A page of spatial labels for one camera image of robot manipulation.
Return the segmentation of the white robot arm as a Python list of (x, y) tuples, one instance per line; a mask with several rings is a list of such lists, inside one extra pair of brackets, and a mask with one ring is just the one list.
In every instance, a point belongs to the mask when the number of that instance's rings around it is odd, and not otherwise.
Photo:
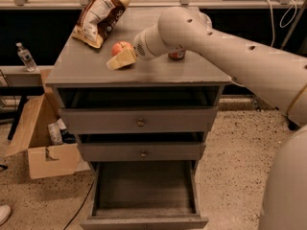
[(307, 230), (307, 58), (216, 31), (205, 15), (171, 7), (106, 67), (180, 50), (207, 59), (300, 126), (272, 163), (258, 230)]

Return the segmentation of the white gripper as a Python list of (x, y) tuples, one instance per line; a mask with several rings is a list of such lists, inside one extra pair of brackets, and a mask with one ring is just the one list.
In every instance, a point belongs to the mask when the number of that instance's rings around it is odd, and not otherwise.
[(152, 60), (168, 54), (171, 50), (171, 47), (160, 37), (156, 25), (140, 32), (133, 40), (133, 47), (135, 52), (130, 48), (124, 49), (122, 52), (112, 57), (106, 63), (106, 67), (109, 70), (117, 70), (134, 64), (136, 62), (136, 55), (142, 60)]

